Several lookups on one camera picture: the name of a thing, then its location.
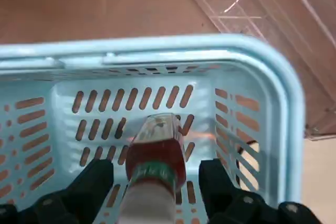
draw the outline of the clear plastic container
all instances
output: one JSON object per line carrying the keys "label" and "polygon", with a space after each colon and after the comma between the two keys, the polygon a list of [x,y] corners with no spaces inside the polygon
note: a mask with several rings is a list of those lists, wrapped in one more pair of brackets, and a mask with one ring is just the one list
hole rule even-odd
{"label": "clear plastic container", "polygon": [[307,134],[334,132],[323,125],[335,121],[336,0],[195,1],[221,33],[255,36],[281,51],[306,93]]}

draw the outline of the red bottle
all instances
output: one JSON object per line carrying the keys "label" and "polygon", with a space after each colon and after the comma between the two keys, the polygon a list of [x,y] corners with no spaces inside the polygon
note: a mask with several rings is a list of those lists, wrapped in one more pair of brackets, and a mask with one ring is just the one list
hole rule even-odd
{"label": "red bottle", "polygon": [[125,165],[130,186],[160,184],[175,197],[186,180],[179,127],[180,121],[171,113],[147,118],[128,150]]}

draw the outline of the basket handle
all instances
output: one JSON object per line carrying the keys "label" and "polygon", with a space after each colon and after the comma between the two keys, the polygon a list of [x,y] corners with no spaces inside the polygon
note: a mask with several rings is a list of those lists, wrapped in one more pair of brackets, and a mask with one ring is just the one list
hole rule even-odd
{"label": "basket handle", "polygon": [[53,57],[0,61],[0,70],[63,69],[65,64]]}

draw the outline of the brown floor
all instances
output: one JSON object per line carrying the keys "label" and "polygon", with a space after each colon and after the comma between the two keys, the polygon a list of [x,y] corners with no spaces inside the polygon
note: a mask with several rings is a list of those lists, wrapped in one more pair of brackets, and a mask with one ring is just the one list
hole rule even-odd
{"label": "brown floor", "polygon": [[216,32],[191,0],[0,0],[0,43]]}

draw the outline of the basket slot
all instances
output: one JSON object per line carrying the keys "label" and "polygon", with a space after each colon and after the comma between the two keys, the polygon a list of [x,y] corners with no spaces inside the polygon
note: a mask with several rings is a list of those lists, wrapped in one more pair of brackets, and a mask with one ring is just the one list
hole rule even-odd
{"label": "basket slot", "polygon": [[176,203],[176,205],[182,205],[182,193],[181,193],[181,190],[179,190],[175,194],[175,203]]}
{"label": "basket slot", "polygon": [[259,183],[258,183],[258,180],[256,179],[256,177],[251,173],[252,170],[248,169],[245,167],[245,165],[238,161],[238,164],[239,164],[239,169],[241,171],[241,173],[244,175],[244,178],[247,179],[248,183],[246,183],[241,176],[238,176],[244,183],[245,185],[247,185],[247,187],[250,189],[250,190],[258,190],[259,189]]}
{"label": "basket slot", "polygon": [[229,152],[225,146],[225,144],[223,144],[219,139],[216,140],[216,144],[218,145],[218,147],[226,154],[228,155]]}
{"label": "basket slot", "polygon": [[195,148],[195,143],[190,142],[187,146],[187,148],[185,149],[185,161],[188,162],[193,150]]}
{"label": "basket slot", "polygon": [[245,177],[245,175],[241,172],[241,170],[238,169],[238,167],[235,167],[234,172],[238,176],[240,181],[240,187],[243,190],[256,191],[256,188],[252,185],[252,183],[248,180],[248,178]]}
{"label": "basket slot", "polygon": [[92,127],[89,133],[89,140],[94,140],[96,135],[97,135],[97,130],[99,128],[100,120],[99,119],[94,119],[92,123]]}
{"label": "basket slot", "polygon": [[2,165],[6,161],[6,155],[1,154],[0,155],[0,165]]}
{"label": "basket slot", "polygon": [[103,148],[101,146],[98,146],[96,149],[96,153],[94,155],[94,159],[100,159],[101,158],[101,154],[103,153]]}
{"label": "basket slot", "polygon": [[37,161],[38,159],[48,154],[50,151],[51,151],[50,145],[40,149],[38,152],[35,152],[34,154],[25,158],[25,161],[24,161],[25,165],[32,164],[33,162]]}
{"label": "basket slot", "polygon": [[100,101],[100,104],[99,104],[99,108],[98,109],[99,109],[100,112],[104,112],[105,111],[107,103],[108,103],[108,101],[110,99],[110,95],[111,95],[111,90],[106,89],[104,91],[104,94],[103,94],[103,96],[101,98],[101,101]]}
{"label": "basket slot", "polygon": [[126,124],[126,118],[122,118],[118,124],[117,130],[115,131],[114,137],[116,139],[121,138],[125,124]]}
{"label": "basket slot", "polygon": [[86,112],[91,112],[92,111],[92,108],[93,108],[93,105],[95,103],[95,100],[96,100],[96,97],[97,97],[97,91],[96,90],[92,90],[90,92],[90,96],[89,96],[89,99],[88,99],[88,102],[86,104],[86,107],[85,107],[85,111]]}
{"label": "basket slot", "polygon": [[86,120],[81,120],[80,121],[80,123],[78,125],[78,129],[77,129],[76,137],[75,137],[77,141],[82,140],[86,124],[87,124]]}
{"label": "basket slot", "polygon": [[185,108],[188,104],[189,98],[191,97],[191,94],[194,90],[194,87],[192,85],[188,85],[185,88],[184,94],[182,96],[181,102],[180,102],[180,107]]}
{"label": "basket slot", "polygon": [[193,218],[192,220],[191,220],[191,224],[200,224],[201,222],[199,221],[199,219],[198,218]]}
{"label": "basket slot", "polygon": [[188,193],[188,202],[189,204],[196,203],[195,190],[192,181],[187,181],[187,193]]}
{"label": "basket slot", "polygon": [[222,165],[224,165],[226,168],[228,168],[228,164],[226,162],[226,159],[218,151],[216,151],[216,156],[217,156],[217,158],[219,158]]}
{"label": "basket slot", "polygon": [[236,118],[240,123],[244,124],[245,126],[249,127],[250,129],[256,132],[259,132],[259,123],[256,120],[250,118],[249,116],[241,112],[236,112]]}
{"label": "basket slot", "polygon": [[28,100],[23,100],[15,103],[15,108],[16,109],[25,109],[31,106],[36,106],[39,104],[44,103],[44,98],[43,97],[37,97],[37,98],[31,98]]}
{"label": "basket slot", "polygon": [[9,170],[3,170],[0,172],[0,182],[9,176]]}
{"label": "basket slot", "polygon": [[[244,131],[242,131],[240,128],[237,128],[236,130],[236,135],[243,140],[245,143],[254,143],[254,142],[258,142],[256,141],[254,138],[252,138],[251,136],[249,136],[248,134],[246,134]],[[256,150],[250,148],[248,150],[250,153],[253,153],[255,156],[257,156],[257,153],[259,152],[259,145],[258,148]]]}
{"label": "basket slot", "polygon": [[115,96],[115,100],[113,102],[113,105],[112,105],[112,110],[113,111],[118,111],[119,110],[119,107],[120,107],[120,103],[122,101],[122,98],[125,94],[125,91],[123,89],[119,89],[117,91],[117,95]]}
{"label": "basket slot", "polygon": [[224,112],[224,113],[228,113],[228,108],[227,108],[227,106],[226,105],[224,105],[224,104],[222,104],[222,103],[220,103],[220,102],[217,102],[216,101],[216,108],[218,108],[220,111],[222,111],[222,112]]}
{"label": "basket slot", "polygon": [[138,89],[133,88],[131,90],[130,96],[128,98],[128,101],[126,103],[126,110],[131,110],[133,108],[135,99],[137,98],[138,95]]}
{"label": "basket slot", "polygon": [[113,126],[113,119],[112,118],[108,118],[106,120],[106,124],[104,126],[103,132],[101,134],[101,138],[106,140],[109,137],[110,131],[112,129]]}
{"label": "basket slot", "polygon": [[193,122],[194,122],[194,119],[195,119],[195,117],[194,117],[194,115],[192,115],[192,114],[189,114],[189,115],[187,116],[187,119],[186,119],[185,122],[184,122],[183,128],[182,128],[181,131],[180,131],[180,133],[181,133],[183,136],[187,136],[187,135],[188,135],[188,132],[189,132],[189,130],[190,130],[190,128],[191,128],[191,125],[192,125]]}
{"label": "basket slot", "polygon": [[166,92],[165,87],[160,87],[159,88],[159,90],[157,91],[155,100],[153,102],[153,109],[157,110],[159,108],[165,92]]}
{"label": "basket slot", "polygon": [[38,178],[35,182],[33,182],[30,185],[29,189],[31,191],[35,190],[37,187],[39,187],[40,185],[42,185],[43,183],[45,183],[48,179],[50,179],[54,174],[55,174],[55,169],[51,169],[46,174],[44,174],[43,176],[41,176],[40,178]]}
{"label": "basket slot", "polygon": [[33,135],[41,130],[44,130],[47,127],[47,122],[39,123],[35,126],[26,128],[20,132],[20,137],[27,137]]}
{"label": "basket slot", "polygon": [[227,99],[227,92],[222,89],[215,89],[215,94],[219,97],[222,97],[224,99]]}
{"label": "basket slot", "polygon": [[80,166],[83,167],[83,166],[86,165],[89,155],[90,155],[90,148],[89,147],[84,147],[83,152],[82,152],[82,156],[81,156],[80,161],[79,161]]}
{"label": "basket slot", "polygon": [[126,160],[126,157],[127,157],[127,151],[128,151],[128,146],[127,145],[124,145],[122,147],[122,150],[121,150],[121,153],[120,153],[120,156],[119,156],[119,159],[118,159],[118,165],[123,165],[125,160]]}
{"label": "basket slot", "polygon": [[227,122],[226,119],[224,119],[223,117],[221,117],[220,115],[216,114],[216,120],[218,123],[220,123],[222,126],[228,128],[229,127],[229,124]]}
{"label": "basket slot", "polygon": [[247,165],[245,165],[247,168],[252,167],[255,171],[257,172],[260,171],[259,162],[247,150],[241,148],[240,153],[241,153],[240,157],[248,163]]}
{"label": "basket slot", "polygon": [[109,197],[109,200],[107,201],[106,207],[108,207],[108,208],[113,207],[114,202],[116,201],[119,189],[120,189],[120,185],[119,184],[117,184],[117,185],[115,185],[113,187],[111,195]]}
{"label": "basket slot", "polygon": [[8,184],[4,186],[3,188],[0,188],[0,199],[8,195],[12,190],[13,190],[13,186],[11,184]]}
{"label": "basket slot", "polygon": [[27,177],[31,178],[31,177],[35,176],[36,174],[38,174],[39,172],[41,172],[43,169],[45,169],[46,167],[48,167],[49,165],[51,165],[52,162],[53,162],[52,157],[48,158],[46,161],[40,163],[39,165],[37,165],[36,167],[34,167],[33,169],[31,169],[27,173]]}
{"label": "basket slot", "polygon": [[232,154],[232,157],[238,160],[254,178],[259,178],[256,168],[250,165],[239,153]]}
{"label": "basket slot", "polygon": [[23,124],[31,120],[41,118],[42,116],[45,116],[45,114],[46,114],[45,110],[38,110],[25,115],[21,115],[17,118],[17,123]]}
{"label": "basket slot", "polygon": [[111,146],[109,148],[109,152],[107,153],[107,158],[106,159],[112,161],[113,158],[114,158],[115,152],[116,152],[116,147],[115,146]]}
{"label": "basket slot", "polygon": [[239,105],[249,108],[250,110],[257,112],[260,109],[258,101],[255,101],[251,98],[247,98],[247,97],[237,94],[235,95],[235,99]]}
{"label": "basket slot", "polygon": [[72,105],[72,112],[77,113],[79,111],[80,105],[82,103],[84,93],[83,91],[78,91],[75,97],[75,100],[73,101]]}
{"label": "basket slot", "polygon": [[140,110],[144,110],[146,108],[151,94],[152,94],[152,89],[151,88],[145,88],[145,91],[143,92],[141,102],[139,104]]}
{"label": "basket slot", "polygon": [[174,102],[175,102],[175,99],[178,95],[178,92],[179,92],[180,88],[178,86],[174,86],[173,89],[172,89],[172,92],[170,93],[170,96],[167,100],[167,104],[166,104],[166,107],[168,109],[171,109],[174,105]]}

